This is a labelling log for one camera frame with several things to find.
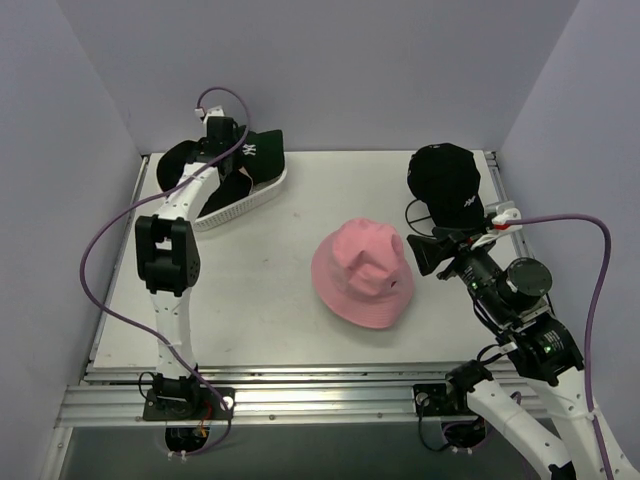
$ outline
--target white basket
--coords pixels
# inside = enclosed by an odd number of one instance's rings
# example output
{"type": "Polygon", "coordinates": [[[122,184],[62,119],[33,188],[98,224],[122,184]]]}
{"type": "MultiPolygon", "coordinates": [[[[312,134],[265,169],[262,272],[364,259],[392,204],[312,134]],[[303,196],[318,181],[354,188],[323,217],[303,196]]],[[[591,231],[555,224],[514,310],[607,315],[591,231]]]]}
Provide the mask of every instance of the white basket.
{"type": "Polygon", "coordinates": [[[285,166],[280,176],[273,183],[259,187],[251,192],[248,197],[198,218],[193,225],[193,229],[196,232],[205,232],[268,202],[280,193],[286,177],[287,167],[285,166]]]}

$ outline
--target wall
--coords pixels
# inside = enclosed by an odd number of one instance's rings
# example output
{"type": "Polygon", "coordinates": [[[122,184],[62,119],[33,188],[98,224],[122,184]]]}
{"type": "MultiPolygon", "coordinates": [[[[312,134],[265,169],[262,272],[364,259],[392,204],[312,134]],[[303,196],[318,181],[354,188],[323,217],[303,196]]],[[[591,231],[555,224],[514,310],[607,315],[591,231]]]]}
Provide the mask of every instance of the wall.
{"type": "Polygon", "coordinates": [[[577,0],[59,3],[148,153],[200,136],[213,84],[289,150],[496,148],[577,0]]]}
{"type": "MultiPolygon", "coordinates": [[[[93,232],[130,199],[140,157],[53,0],[0,3],[0,468],[32,479],[97,312],[78,281],[93,232]]],[[[97,249],[104,294],[119,233],[97,249]]]]}
{"type": "MultiPolygon", "coordinates": [[[[594,214],[613,260],[594,332],[595,392],[640,467],[640,3],[581,0],[502,148],[508,191],[526,216],[594,214]]],[[[595,227],[527,227],[555,277],[560,319],[583,338],[602,254],[595,227]]]]}

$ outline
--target pink hat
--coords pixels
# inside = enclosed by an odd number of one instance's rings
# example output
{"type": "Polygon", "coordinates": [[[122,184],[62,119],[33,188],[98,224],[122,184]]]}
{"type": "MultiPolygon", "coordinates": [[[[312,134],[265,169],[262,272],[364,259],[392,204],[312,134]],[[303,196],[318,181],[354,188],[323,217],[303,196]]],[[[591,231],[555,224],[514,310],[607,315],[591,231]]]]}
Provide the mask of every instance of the pink hat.
{"type": "Polygon", "coordinates": [[[393,325],[413,295],[400,235],[366,218],[349,220],[322,241],[311,281],[334,313],[368,328],[393,325]]]}

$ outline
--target gray floor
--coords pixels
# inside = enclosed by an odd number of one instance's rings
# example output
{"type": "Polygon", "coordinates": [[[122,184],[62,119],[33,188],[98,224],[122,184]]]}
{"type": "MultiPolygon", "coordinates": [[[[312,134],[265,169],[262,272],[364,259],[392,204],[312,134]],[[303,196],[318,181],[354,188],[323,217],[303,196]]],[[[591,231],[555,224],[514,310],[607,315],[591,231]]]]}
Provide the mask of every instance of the gray floor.
{"type": "MultiPolygon", "coordinates": [[[[182,464],[159,448],[154,428],[76,429],[64,480],[103,479],[494,479],[538,478],[500,436],[474,453],[436,454],[416,425],[235,427],[215,451],[182,464]]],[[[438,444],[438,430],[427,439],[438,444]]]]}

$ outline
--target white logo on cap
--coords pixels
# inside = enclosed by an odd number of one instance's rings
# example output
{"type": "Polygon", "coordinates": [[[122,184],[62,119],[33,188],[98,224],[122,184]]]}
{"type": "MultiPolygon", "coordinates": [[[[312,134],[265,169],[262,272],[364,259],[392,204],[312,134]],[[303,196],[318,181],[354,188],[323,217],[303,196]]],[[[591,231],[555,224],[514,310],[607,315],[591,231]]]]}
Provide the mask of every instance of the white logo on cap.
{"type": "Polygon", "coordinates": [[[242,153],[244,155],[251,155],[253,157],[256,156],[256,146],[255,145],[249,145],[248,143],[245,143],[242,146],[242,153]]]}

